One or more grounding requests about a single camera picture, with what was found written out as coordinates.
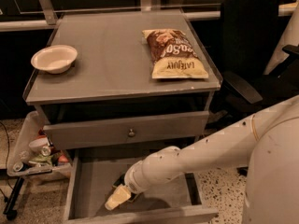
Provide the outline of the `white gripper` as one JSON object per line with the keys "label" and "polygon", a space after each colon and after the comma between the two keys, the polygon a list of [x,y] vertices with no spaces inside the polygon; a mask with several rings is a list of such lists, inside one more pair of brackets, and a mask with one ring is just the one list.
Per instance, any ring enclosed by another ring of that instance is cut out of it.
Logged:
{"label": "white gripper", "polygon": [[139,194],[150,187],[150,182],[143,175],[142,165],[143,161],[138,161],[129,168],[124,176],[125,186],[117,186],[107,199],[105,203],[107,210],[112,211],[120,204],[127,202],[131,198],[131,192]]}

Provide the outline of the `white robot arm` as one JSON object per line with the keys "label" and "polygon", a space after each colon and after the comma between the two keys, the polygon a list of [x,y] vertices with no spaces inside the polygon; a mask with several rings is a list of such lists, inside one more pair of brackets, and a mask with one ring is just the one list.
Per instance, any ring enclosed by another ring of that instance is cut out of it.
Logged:
{"label": "white robot arm", "polygon": [[166,147],[136,162],[105,208],[111,211],[133,195],[180,175],[236,166],[249,168],[242,224],[298,224],[298,95],[188,147]]}

